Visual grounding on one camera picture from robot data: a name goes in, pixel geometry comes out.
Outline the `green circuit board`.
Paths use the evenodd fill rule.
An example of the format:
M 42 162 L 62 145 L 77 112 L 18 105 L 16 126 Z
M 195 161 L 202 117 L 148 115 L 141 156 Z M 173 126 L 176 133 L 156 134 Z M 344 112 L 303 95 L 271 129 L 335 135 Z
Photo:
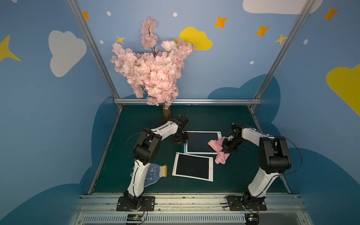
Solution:
M 245 214 L 245 225 L 259 225 L 259 216 L 257 214 Z
M 140 214 L 128 214 L 126 217 L 126 223 L 142 223 L 143 216 Z

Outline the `aluminium front mounting rail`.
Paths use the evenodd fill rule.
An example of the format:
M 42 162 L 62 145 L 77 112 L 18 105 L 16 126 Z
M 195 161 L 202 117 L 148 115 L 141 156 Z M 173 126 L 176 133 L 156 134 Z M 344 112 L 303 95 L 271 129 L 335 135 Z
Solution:
M 257 214 L 259 225 L 312 225 L 299 195 L 268 194 L 267 211 L 230 211 L 226 197 L 239 193 L 147 194 L 154 211 L 116 211 L 120 195 L 81 196 L 71 225 L 245 225 L 245 214 Z M 128 214 L 140 214 L 142 223 L 126 223 Z

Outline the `white drawing tablet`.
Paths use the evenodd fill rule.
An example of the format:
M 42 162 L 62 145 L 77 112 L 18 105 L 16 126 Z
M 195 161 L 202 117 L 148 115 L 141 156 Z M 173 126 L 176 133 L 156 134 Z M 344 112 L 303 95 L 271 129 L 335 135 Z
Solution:
M 184 144 L 185 154 L 216 155 L 216 151 L 208 145 L 211 140 L 217 141 L 222 137 L 220 131 L 188 131 L 188 140 Z
M 212 157 L 176 153 L 172 176 L 213 182 L 214 159 Z

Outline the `aluminium frame rails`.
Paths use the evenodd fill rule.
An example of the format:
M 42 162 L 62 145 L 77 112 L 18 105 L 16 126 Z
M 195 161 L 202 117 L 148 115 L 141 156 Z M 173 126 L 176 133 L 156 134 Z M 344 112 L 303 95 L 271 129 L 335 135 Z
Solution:
M 295 38 L 298 36 L 299 32 L 303 28 L 306 20 L 308 19 L 309 15 L 311 14 L 311 8 L 313 7 L 315 1 L 305 1 L 302 4 L 302 9 L 300 13 L 297 15 L 297 18 L 289 31 L 289 40 L 280 48 L 279 53 L 276 56 L 269 72 L 266 74 L 265 78 L 263 79 L 262 83 L 259 86 L 255 96 L 252 99 L 176 99 L 173 104 L 179 106 L 187 106 L 187 107 L 195 107 L 195 106 L 247 106 L 247 110 L 252 116 L 252 120 L 256 125 L 256 128 L 261 130 L 260 123 L 254 113 L 254 109 L 257 105 L 261 104 L 261 96 L 266 91 L 267 87 L 269 86 L 271 80 L 275 76 L 275 72 L 279 68 L 281 62 L 285 58 L 286 54 L 288 53 L 289 49 L 291 48 Z M 82 33 L 85 36 L 87 43 L 90 45 L 90 49 L 92 54 L 95 57 L 95 60 L 100 68 L 100 71 L 114 97 L 114 103 L 118 106 L 120 110 L 123 110 L 125 104 L 138 104 L 143 105 L 146 103 L 145 99 L 135 99 L 135 98 L 120 98 L 118 91 L 115 87 L 115 84 L 111 78 L 109 70 L 106 68 L 105 61 L 101 56 L 100 50 L 98 46 L 95 44 L 95 39 L 91 33 L 90 27 L 85 20 L 84 15 L 82 15 L 82 9 L 80 3 L 78 1 L 68 1 L 70 9 L 74 14 L 78 25 L 80 26 Z

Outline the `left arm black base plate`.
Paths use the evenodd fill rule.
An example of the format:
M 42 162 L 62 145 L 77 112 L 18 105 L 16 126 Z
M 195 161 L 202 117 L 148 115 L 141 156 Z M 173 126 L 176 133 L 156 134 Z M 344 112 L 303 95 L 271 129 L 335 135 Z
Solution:
M 118 199 L 116 211 L 117 212 L 139 212 L 139 211 L 149 211 L 153 212 L 155 207 L 155 200 L 154 196 L 144 196 L 142 197 L 142 201 L 136 203 L 135 206 L 132 206 L 124 196 L 121 196 Z

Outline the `pink cherry blossom tree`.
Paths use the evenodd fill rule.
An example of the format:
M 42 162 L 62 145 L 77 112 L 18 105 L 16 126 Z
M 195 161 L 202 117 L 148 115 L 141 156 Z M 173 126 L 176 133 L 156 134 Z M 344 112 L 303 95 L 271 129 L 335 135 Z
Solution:
M 127 79 L 136 98 L 146 94 L 147 104 L 162 106 L 165 120 L 171 118 L 170 106 L 179 95 L 177 80 L 185 66 L 185 59 L 196 49 L 190 42 L 179 38 L 177 41 L 164 41 L 162 51 L 155 46 L 158 37 L 153 30 L 157 22 L 152 17 L 142 21 L 141 44 L 151 52 L 135 53 L 130 48 L 124 49 L 119 43 L 112 45 L 114 56 L 110 62 L 114 70 Z

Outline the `pink cloth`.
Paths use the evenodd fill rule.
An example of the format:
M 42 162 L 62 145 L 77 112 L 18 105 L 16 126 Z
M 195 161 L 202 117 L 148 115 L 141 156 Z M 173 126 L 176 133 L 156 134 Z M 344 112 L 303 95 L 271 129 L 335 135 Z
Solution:
M 220 138 L 218 140 L 210 140 L 208 142 L 208 145 L 217 153 L 217 156 L 216 156 L 216 159 L 215 159 L 216 164 L 224 165 L 226 163 L 226 160 L 230 156 L 230 153 L 223 152 L 224 148 L 222 147 L 222 144 L 223 144 L 223 142 L 225 140 L 227 140 L 227 138 L 222 137 L 222 138 Z

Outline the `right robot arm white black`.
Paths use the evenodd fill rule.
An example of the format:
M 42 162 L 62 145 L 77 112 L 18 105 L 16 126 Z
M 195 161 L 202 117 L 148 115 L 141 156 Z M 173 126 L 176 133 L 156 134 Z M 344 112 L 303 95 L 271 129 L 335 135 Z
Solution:
M 242 196 L 226 197 L 231 211 L 266 211 L 266 193 L 272 183 L 292 167 L 287 139 L 271 136 L 255 128 L 232 124 L 233 135 L 223 143 L 223 152 L 237 153 L 238 147 L 245 142 L 258 146 L 259 169 L 253 181 Z

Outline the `left green circuit board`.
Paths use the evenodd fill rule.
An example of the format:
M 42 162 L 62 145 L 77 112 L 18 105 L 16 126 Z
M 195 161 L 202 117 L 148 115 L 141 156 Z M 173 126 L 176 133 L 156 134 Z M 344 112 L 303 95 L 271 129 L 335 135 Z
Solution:
M 128 214 L 126 217 L 126 223 L 142 223 L 143 216 L 140 214 Z

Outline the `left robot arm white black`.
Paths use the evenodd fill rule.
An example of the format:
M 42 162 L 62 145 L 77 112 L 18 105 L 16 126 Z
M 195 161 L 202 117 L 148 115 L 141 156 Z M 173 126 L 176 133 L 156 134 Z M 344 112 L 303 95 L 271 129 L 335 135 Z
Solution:
M 184 131 L 187 123 L 187 117 L 179 115 L 157 128 L 145 128 L 139 133 L 140 136 L 133 148 L 133 176 L 123 196 L 119 198 L 120 211 L 137 211 L 144 205 L 143 192 L 146 174 L 159 152 L 161 142 L 172 137 L 175 144 L 184 144 L 188 140 L 188 133 Z

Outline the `right green circuit board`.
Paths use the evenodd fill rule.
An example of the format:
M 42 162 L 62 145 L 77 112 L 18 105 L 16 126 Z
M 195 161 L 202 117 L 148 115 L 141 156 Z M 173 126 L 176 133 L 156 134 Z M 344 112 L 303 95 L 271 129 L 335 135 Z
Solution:
M 245 214 L 245 225 L 259 225 L 259 216 L 257 214 Z

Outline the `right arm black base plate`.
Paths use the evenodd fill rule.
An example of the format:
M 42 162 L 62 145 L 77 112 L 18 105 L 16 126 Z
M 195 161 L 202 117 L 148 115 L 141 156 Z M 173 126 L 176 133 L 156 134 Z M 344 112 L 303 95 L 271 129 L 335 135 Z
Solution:
M 229 195 L 226 197 L 230 211 L 267 211 L 265 197 L 250 197 Z

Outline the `blue dotted work glove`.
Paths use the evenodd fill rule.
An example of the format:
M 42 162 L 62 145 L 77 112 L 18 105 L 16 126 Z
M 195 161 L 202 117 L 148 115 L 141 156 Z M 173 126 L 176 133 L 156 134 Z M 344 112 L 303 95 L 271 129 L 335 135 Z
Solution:
M 160 178 L 167 177 L 167 165 L 150 164 L 145 177 L 144 187 L 157 183 Z

